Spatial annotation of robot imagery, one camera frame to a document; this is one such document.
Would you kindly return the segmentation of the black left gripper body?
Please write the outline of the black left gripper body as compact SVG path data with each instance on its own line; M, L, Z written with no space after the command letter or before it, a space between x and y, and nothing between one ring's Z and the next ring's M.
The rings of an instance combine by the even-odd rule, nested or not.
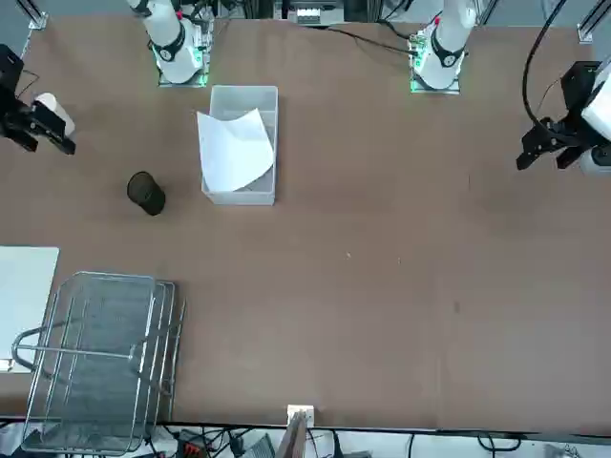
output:
M581 111L585 108L593 91L597 70L601 62L598 60L582 60L575 62L560 80L567 115L567 124L577 124Z

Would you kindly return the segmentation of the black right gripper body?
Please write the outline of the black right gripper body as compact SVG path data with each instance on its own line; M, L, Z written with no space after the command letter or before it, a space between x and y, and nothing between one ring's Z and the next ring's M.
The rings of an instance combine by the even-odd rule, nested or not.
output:
M26 127L29 108L16 95L24 63L7 45L1 46L1 126Z

